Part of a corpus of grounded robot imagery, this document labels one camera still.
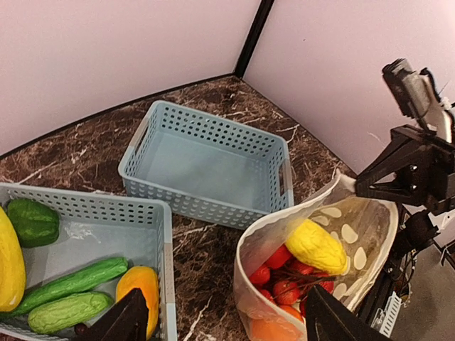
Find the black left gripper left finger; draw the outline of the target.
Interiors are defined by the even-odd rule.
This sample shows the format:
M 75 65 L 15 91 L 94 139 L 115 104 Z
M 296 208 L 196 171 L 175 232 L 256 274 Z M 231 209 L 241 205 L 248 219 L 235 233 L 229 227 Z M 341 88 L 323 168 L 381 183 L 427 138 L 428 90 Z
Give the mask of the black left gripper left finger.
M 149 309 L 140 288 L 134 288 L 108 310 L 79 341 L 146 341 Z

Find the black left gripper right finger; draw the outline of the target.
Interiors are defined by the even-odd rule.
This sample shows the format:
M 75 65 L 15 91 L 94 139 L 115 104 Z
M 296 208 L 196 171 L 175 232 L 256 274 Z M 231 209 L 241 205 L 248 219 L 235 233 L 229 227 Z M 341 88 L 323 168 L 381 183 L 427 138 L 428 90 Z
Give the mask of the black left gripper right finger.
M 305 304 L 308 341 L 388 341 L 367 326 L 326 289 L 315 285 Z

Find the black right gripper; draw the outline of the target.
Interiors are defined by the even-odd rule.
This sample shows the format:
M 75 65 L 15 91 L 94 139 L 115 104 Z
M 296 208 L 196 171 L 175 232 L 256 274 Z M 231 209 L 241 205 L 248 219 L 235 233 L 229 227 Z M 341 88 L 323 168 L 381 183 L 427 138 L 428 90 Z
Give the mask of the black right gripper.
M 454 209 L 454 145 L 413 126 L 391 130 L 391 142 L 358 175 L 358 197 L 424 206 L 432 213 Z

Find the red toy strawberry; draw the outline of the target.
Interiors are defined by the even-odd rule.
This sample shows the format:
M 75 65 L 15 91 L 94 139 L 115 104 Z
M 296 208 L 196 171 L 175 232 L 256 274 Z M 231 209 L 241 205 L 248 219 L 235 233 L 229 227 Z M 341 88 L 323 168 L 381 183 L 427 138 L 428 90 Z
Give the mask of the red toy strawberry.
M 300 289 L 296 282 L 283 280 L 274 284 L 273 298 L 280 305 L 292 305 L 298 301 Z

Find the yellow toy corn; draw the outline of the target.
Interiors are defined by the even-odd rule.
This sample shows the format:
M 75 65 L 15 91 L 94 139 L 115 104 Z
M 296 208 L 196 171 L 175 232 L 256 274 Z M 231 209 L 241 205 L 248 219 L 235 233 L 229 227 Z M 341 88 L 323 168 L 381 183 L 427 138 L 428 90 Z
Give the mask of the yellow toy corn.
M 348 256 L 340 241 L 310 219 L 291 222 L 285 241 L 289 252 L 301 263 L 330 275 L 341 275 L 348 268 Z

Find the clear dotted zip top bag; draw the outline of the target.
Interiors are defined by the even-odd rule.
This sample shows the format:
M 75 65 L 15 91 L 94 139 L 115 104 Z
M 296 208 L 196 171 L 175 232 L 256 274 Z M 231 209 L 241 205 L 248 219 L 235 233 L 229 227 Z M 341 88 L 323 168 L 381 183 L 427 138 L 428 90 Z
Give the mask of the clear dotted zip top bag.
M 393 202 L 358 197 L 337 173 L 302 203 L 253 222 L 237 243 L 235 305 L 251 340 L 307 340 L 306 302 L 323 289 L 349 313 L 382 270 L 397 233 Z

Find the orange toy fruit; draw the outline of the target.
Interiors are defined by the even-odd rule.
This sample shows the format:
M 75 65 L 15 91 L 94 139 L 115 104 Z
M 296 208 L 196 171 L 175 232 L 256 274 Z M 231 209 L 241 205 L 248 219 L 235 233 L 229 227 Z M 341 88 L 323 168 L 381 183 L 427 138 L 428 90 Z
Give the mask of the orange toy fruit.
M 263 313 L 249 309 L 249 338 L 251 340 L 307 340 L 306 333 L 293 323 L 266 318 Z

